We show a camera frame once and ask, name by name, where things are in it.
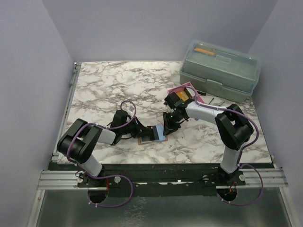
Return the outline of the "dark grey VIP card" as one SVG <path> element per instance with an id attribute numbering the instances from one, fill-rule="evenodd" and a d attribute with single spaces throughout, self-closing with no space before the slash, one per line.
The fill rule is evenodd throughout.
<path id="1" fill-rule="evenodd" d="M 150 138 L 148 136 L 141 137 L 141 142 L 148 142 L 150 141 Z"/>

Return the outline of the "tan leather card holder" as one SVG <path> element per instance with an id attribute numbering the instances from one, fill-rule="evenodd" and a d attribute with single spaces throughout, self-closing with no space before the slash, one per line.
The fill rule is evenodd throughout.
<path id="1" fill-rule="evenodd" d="M 138 138 L 138 145 L 146 145 L 149 143 L 165 142 L 168 141 L 168 137 L 164 135 L 164 125 L 158 124 L 153 126 L 147 126 L 149 134 Z"/>

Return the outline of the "black gold credit card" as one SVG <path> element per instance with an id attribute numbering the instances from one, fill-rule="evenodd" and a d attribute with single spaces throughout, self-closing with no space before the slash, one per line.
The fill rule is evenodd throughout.
<path id="1" fill-rule="evenodd" d="M 150 141 L 159 140 L 159 135 L 157 131 L 156 125 L 154 126 L 147 126 L 149 133 L 150 133 Z"/>

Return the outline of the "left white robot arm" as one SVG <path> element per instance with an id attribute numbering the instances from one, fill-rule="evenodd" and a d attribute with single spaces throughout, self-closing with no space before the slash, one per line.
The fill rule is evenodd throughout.
<path id="1" fill-rule="evenodd" d="M 86 171 L 89 182 L 99 187 L 104 183 L 105 175 L 101 172 L 102 165 L 92 154 L 96 144 L 116 145 L 124 135 L 139 138 L 149 136 L 150 132 L 136 117 L 131 118 L 127 111 L 117 110 L 109 129 L 77 119 L 59 139 L 56 150 Z"/>

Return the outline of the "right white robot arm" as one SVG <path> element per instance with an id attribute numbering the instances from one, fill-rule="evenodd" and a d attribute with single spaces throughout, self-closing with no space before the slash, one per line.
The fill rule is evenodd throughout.
<path id="1" fill-rule="evenodd" d="M 176 93 L 167 95 L 164 104 L 168 112 L 163 113 L 165 136 L 176 132 L 182 122 L 198 119 L 215 124 L 224 144 L 223 159 L 220 164 L 218 181 L 229 185 L 235 180 L 235 172 L 239 169 L 242 149 L 250 140 L 254 129 L 248 118 L 237 105 L 219 107 L 203 104 L 196 98 L 182 100 Z"/>

